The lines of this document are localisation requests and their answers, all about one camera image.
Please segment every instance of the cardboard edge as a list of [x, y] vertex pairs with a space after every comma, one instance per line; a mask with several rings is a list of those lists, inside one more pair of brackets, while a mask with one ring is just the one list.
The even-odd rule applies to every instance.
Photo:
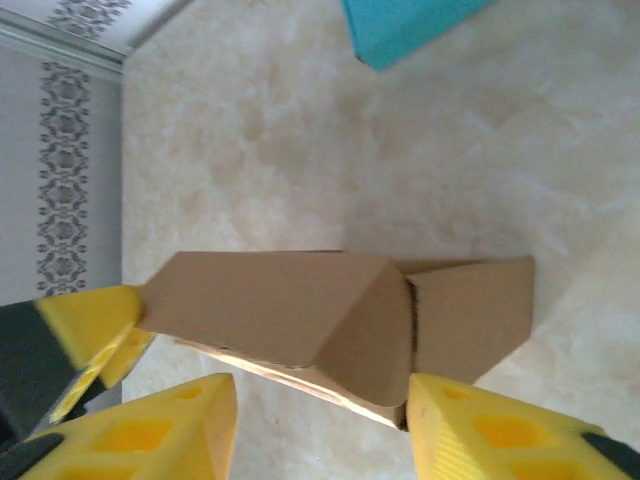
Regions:
[[381, 407], [367, 402], [366, 400], [357, 398], [337, 383], [329, 381], [327, 377], [324, 377], [322, 373], [316, 371], [314, 367], [290, 368], [278, 366], [271, 362], [249, 358], [238, 352], [231, 353], [231, 351], [219, 350], [214, 347], [178, 338], [174, 338], [174, 343], [193, 348], [200, 353], [241, 370], [274, 380], [295, 388], [296, 390], [301, 390], [389, 427], [401, 427], [405, 420], [406, 402], [393, 407]]

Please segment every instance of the brown cardboard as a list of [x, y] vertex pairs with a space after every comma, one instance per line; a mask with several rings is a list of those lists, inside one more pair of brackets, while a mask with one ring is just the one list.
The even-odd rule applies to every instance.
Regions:
[[409, 276], [418, 297], [416, 371], [473, 383], [529, 338], [533, 258]]
[[412, 370], [474, 381], [526, 340], [532, 273], [528, 258], [178, 253], [142, 286], [140, 326], [398, 425]]

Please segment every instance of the gray wall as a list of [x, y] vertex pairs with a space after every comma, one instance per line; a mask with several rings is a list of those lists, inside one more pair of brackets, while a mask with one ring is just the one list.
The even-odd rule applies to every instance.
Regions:
[[120, 93], [0, 45], [0, 304], [120, 283]]

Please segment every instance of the open cardboard box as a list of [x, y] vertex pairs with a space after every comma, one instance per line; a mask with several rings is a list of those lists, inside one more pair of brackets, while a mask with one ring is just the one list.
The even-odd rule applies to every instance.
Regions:
[[531, 331], [531, 257], [178, 253], [140, 328], [401, 426], [409, 375], [474, 382]]

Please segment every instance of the marble floor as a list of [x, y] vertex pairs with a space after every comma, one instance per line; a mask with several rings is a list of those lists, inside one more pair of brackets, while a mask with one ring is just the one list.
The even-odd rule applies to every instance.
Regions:
[[[123, 272], [176, 250], [538, 262], [479, 382], [640, 448], [640, 3], [498, 0], [390, 70], [338, 0], [195, 0], [127, 61]], [[237, 374], [234, 479], [415, 478], [406, 434], [159, 339], [135, 398]]]

